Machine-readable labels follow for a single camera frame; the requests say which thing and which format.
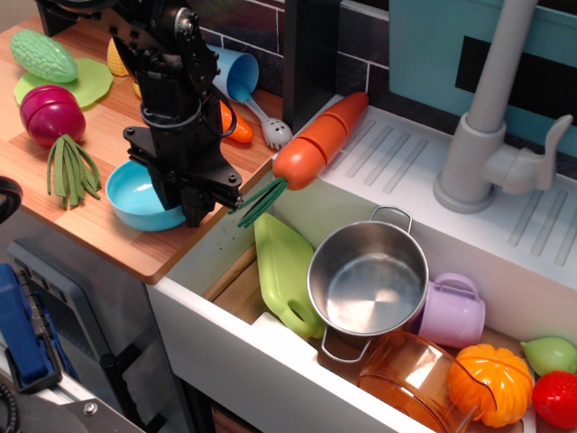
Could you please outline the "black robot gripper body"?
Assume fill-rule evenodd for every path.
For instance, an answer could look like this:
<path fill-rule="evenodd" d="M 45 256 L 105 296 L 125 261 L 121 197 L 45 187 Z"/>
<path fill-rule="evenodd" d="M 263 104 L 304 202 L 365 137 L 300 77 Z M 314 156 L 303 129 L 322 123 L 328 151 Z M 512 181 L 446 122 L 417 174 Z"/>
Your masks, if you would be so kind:
<path fill-rule="evenodd" d="M 143 58 L 125 62 L 142 93 L 143 128 L 127 128 L 129 154 L 142 166 L 172 172 L 179 185 L 205 189 L 220 203 L 237 209 L 243 202 L 242 177 L 221 153 L 220 103 L 224 94 L 213 80 L 214 58 L 187 65 L 180 58 Z"/>

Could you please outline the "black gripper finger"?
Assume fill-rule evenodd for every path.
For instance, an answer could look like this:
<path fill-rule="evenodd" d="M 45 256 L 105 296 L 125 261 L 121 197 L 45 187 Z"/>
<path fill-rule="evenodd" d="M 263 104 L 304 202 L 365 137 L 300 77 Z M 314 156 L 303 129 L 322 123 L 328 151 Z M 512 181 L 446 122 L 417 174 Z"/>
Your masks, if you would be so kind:
<path fill-rule="evenodd" d="M 152 186 L 165 210 L 181 205 L 179 185 L 176 176 L 168 171 L 162 172 L 155 167 L 149 167 Z"/>
<path fill-rule="evenodd" d="M 180 190 L 180 199 L 188 227 L 199 227 L 202 220 L 215 209 L 215 201 L 205 189 L 185 187 Z"/>

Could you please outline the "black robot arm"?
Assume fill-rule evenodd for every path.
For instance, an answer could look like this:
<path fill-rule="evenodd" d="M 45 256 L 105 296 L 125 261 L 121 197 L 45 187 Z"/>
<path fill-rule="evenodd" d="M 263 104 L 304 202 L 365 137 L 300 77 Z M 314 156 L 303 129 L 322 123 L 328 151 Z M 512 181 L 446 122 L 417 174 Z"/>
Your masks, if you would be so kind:
<path fill-rule="evenodd" d="M 57 34 L 87 20 L 113 39 L 139 86 L 144 125 L 127 127 L 132 161 L 151 176 L 166 209 L 180 207 L 190 227 L 221 204 L 236 210 L 242 177 L 221 152 L 231 134 L 215 85 L 218 55 L 206 45 L 196 12 L 185 1 L 40 1 L 44 31 Z"/>

